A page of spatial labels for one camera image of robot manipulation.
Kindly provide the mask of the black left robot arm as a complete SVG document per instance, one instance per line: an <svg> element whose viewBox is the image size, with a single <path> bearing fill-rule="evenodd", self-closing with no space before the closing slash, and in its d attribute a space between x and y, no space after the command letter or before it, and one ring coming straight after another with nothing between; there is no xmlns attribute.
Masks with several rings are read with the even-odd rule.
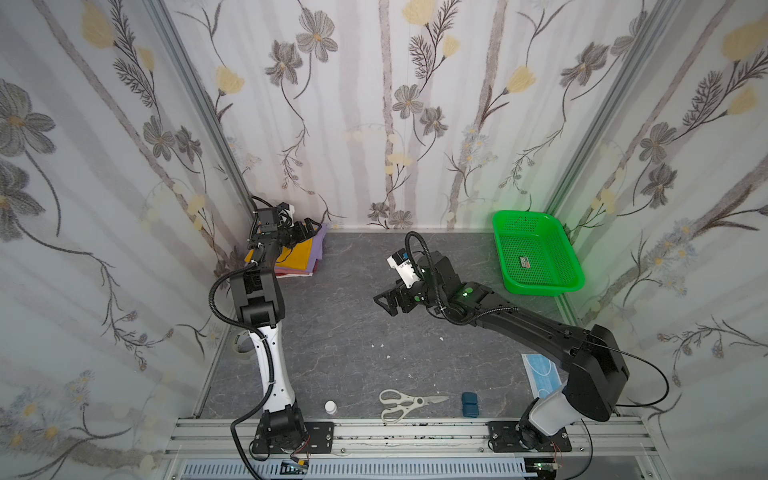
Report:
<svg viewBox="0 0 768 480"><path fill-rule="evenodd" d="M247 331L257 355L262 398L230 424L238 455L254 479L260 475L239 438L240 424L259 415L253 444L263 442L268 449L297 451L309 438L288 378L281 325L285 302L275 268L284 249L312 239L322 225L310 218L296 221L293 214L285 202L254 209L242 265L217 278L208 294L212 314Z"/></svg>

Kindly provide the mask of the white handled scissors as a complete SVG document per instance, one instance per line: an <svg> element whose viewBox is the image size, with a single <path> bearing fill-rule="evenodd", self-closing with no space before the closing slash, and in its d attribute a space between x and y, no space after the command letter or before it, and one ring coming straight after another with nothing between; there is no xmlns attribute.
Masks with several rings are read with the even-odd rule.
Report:
<svg viewBox="0 0 768 480"><path fill-rule="evenodd" d="M380 419L384 423L396 423L406 418L412 411L422 407L440 404L448 400L447 396L415 396L395 389L382 390L378 395L383 406Z"/></svg>

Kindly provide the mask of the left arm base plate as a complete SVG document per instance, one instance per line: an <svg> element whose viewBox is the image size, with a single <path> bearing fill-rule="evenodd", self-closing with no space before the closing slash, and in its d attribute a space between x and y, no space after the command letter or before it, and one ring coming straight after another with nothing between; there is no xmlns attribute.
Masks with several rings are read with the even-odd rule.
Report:
<svg viewBox="0 0 768 480"><path fill-rule="evenodd" d="M303 434L266 434L262 427L257 429L248 452L254 459L265 460L269 455L285 454L330 454L334 442L335 424L330 421L308 422Z"/></svg>

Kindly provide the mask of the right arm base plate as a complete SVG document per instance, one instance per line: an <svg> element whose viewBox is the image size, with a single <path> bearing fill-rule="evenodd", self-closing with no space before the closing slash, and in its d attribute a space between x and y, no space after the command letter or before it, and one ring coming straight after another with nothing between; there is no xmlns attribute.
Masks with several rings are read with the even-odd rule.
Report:
<svg viewBox="0 0 768 480"><path fill-rule="evenodd" d="M488 446L495 453L559 453L571 452L572 445L565 429L546 436L534 427L519 421L490 421Z"/></svg>

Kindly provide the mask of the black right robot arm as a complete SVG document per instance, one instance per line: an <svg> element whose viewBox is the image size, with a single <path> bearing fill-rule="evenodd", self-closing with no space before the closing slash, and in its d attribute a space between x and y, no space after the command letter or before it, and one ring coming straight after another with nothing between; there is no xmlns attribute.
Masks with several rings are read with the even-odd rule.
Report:
<svg viewBox="0 0 768 480"><path fill-rule="evenodd" d="M438 252L413 256L400 249L387 263L399 278L373 300L389 315L423 307L452 325L509 337L566 373L564 384L533 400L517 421L512 437L522 449L537 450L581 420L606 422L621 408L630 355L620 350L609 329L567 325L524 309L486 285L463 282L450 260Z"/></svg>

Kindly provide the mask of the aluminium front rail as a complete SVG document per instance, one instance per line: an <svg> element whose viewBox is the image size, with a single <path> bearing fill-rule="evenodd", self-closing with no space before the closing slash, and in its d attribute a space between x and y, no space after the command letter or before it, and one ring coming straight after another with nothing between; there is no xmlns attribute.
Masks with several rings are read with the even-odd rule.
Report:
<svg viewBox="0 0 768 480"><path fill-rule="evenodd" d="M411 419L384 424L366 419L335 421L330 454L302 454L307 467L315 459L368 458L522 458L528 479L668 479L656 445L635 417L607 423L585 421L566 428L572 451L495 453L488 446L488 419ZM180 420L161 457L155 479L247 479L229 426L218 420Z"/></svg>

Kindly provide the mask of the small blue block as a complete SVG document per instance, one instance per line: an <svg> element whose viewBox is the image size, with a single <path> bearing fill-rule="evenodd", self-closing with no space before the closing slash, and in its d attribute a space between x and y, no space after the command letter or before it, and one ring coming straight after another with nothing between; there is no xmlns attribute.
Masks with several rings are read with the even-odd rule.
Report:
<svg viewBox="0 0 768 480"><path fill-rule="evenodd" d="M478 395L474 392L463 392L461 394L461 410L462 416L465 418L478 418Z"/></svg>

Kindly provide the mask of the small white bottle cap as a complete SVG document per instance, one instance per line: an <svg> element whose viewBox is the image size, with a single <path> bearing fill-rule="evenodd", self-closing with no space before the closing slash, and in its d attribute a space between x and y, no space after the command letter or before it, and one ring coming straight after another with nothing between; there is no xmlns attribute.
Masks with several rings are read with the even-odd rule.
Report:
<svg viewBox="0 0 768 480"><path fill-rule="evenodd" d="M327 401L324 404L324 408L328 415L335 415L338 411L337 404L332 400Z"/></svg>

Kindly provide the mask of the folded purple t shirt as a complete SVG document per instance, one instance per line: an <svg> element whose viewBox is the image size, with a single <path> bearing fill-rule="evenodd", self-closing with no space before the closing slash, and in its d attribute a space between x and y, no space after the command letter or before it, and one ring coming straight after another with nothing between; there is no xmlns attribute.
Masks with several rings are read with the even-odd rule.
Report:
<svg viewBox="0 0 768 480"><path fill-rule="evenodd" d="M326 225L323 225L320 229L320 231L311 239L313 241L313 257L315 260L312 262L312 269L306 270L306 271L314 271L316 263L322 259L323 257L323 242L325 239L325 236L327 234L328 228Z"/></svg>

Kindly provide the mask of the green plastic basket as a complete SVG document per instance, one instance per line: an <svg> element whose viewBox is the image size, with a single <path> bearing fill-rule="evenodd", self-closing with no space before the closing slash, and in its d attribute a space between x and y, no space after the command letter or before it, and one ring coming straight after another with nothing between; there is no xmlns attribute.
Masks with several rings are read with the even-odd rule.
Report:
<svg viewBox="0 0 768 480"><path fill-rule="evenodd" d="M546 213L502 210L492 227L503 283L515 295L556 297L583 288L585 276L561 223ZM519 257L528 257L530 269Z"/></svg>

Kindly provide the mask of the yellow t shirt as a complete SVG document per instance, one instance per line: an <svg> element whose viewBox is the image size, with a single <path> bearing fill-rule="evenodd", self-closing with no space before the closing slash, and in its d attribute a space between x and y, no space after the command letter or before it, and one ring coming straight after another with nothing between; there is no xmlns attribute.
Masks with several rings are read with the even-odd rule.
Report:
<svg viewBox="0 0 768 480"><path fill-rule="evenodd" d="M246 263L260 261L267 253L267 246L267 241L257 241L253 246L249 247L244 261ZM313 241L306 240L294 247L279 247L275 266L289 270L311 270L314 260Z"/></svg>

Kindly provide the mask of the blue face mask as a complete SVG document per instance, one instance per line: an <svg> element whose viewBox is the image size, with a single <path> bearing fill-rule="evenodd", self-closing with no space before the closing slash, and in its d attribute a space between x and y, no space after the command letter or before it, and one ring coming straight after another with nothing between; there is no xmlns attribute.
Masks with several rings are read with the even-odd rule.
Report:
<svg viewBox="0 0 768 480"><path fill-rule="evenodd" d="M533 398L546 398L562 385L557 366L541 354L523 354L523 366Z"/></svg>

